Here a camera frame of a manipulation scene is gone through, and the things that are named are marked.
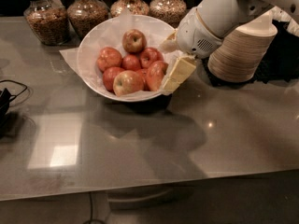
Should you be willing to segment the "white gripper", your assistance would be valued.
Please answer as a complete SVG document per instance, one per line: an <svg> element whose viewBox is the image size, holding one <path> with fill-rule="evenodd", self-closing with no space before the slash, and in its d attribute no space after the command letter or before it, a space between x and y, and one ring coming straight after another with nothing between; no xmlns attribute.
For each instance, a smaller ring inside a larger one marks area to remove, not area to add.
<svg viewBox="0 0 299 224"><path fill-rule="evenodd" d="M196 7L193 7L180 22L176 31L163 41L159 50L170 53L177 48L199 59L205 59L222 44L222 39L213 35L202 21ZM196 69L196 59L193 56L176 57L163 78L160 92L163 95L173 93L186 81Z"/></svg>

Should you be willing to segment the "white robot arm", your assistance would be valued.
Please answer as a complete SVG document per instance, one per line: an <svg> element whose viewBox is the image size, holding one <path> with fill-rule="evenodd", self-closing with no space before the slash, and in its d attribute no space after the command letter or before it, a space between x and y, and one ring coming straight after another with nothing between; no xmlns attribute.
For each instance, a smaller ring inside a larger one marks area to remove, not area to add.
<svg viewBox="0 0 299 224"><path fill-rule="evenodd" d="M179 50L160 92L173 93L202 59L218 49L235 28L279 7L299 22L299 0L202 0L181 20L178 28L159 46L165 53Z"/></svg>

